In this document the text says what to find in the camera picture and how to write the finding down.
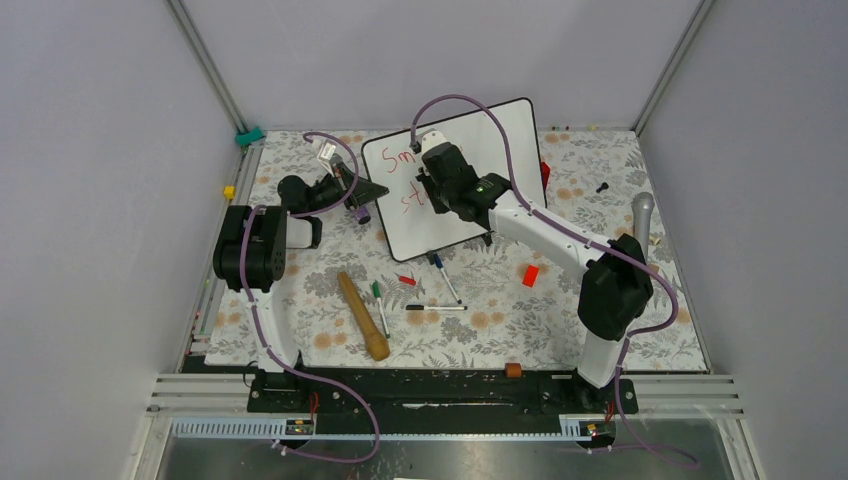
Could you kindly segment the white whiteboard black frame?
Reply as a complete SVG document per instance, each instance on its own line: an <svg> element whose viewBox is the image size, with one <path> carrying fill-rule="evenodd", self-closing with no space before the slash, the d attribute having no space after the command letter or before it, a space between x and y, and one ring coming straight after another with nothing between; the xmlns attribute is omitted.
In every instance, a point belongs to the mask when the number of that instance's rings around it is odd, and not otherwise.
<svg viewBox="0 0 848 480"><path fill-rule="evenodd" d="M535 115L532 102L518 98L490 107L505 129L512 164L522 195L547 205ZM438 130L462 151L476 173L508 176L503 141L492 120L481 110L425 123L418 134ZM405 262L429 251L440 250L485 233L454 213L436 214L424 187L415 179L423 167L420 156L409 148L407 130L366 141L362 159L369 179L389 189L376 201L392 258Z"/></svg>

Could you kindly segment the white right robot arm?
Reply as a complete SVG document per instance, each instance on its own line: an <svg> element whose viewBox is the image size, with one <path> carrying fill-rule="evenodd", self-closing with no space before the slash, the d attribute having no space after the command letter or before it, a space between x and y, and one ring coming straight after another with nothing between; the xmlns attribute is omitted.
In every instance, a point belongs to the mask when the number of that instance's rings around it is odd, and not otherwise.
<svg viewBox="0 0 848 480"><path fill-rule="evenodd" d="M524 244L579 281L578 318L587 334L573 396L583 410L601 410L613 398L610 381L624 335L653 295L639 241L629 234L606 239L533 201L521 203L508 179L479 176L460 148L439 132L425 135L414 150L423 161L416 178L436 213L452 213Z"/></svg>

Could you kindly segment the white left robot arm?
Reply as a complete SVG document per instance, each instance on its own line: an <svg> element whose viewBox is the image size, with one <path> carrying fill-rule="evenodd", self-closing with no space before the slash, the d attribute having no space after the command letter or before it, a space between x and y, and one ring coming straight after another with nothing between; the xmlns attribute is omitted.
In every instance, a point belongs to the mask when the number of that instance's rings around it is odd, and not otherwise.
<svg viewBox="0 0 848 480"><path fill-rule="evenodd" d="M286 253L317 248L323 228L318 215L338 206L353 212L359 222L368 222L366 205L386 196L389 188L333 160L329 172L316 182L288 175L278 183L277 193L277 206L227 208L212 259L216 277L247 311L259 350L258 367L268 372L283 372L301 357L280 284Z"/></svg>

